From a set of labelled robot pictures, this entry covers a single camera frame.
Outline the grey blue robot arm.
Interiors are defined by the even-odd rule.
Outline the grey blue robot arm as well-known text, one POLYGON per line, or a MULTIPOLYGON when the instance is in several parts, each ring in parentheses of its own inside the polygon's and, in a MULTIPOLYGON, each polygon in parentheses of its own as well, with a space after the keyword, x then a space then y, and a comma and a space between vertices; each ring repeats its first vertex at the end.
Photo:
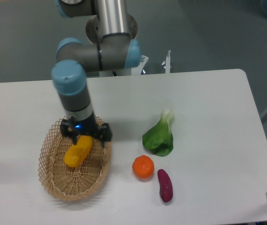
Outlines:
POLYGON ((58 0, 55 4, 64 17, 95 16, 99 33, 93 44, 69 37, 57 47, 51 78, 67 115, 60 125, 61 134, 74 144, 80 135, 87 135, 105 145, 112 132, 107 123, 96 122, 86 79, 89 72, 115 72, 139 65, 140 44, 130 35, 126 1, 58 0))

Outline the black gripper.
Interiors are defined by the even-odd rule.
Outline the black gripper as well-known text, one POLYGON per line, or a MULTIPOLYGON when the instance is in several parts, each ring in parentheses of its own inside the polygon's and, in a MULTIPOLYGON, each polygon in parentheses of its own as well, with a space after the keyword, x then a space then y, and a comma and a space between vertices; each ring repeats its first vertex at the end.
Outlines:
POLYGON ((63 119, 60 124, 60 131, 63 137, 70 138, 74 145, 77 145, 78 135, 89 135, 101 142, 103 148, 112 140, 112 131, 108 123, 98 126, 94 112, 84 120, 79 120, 75 116, 70 119, 63 119))

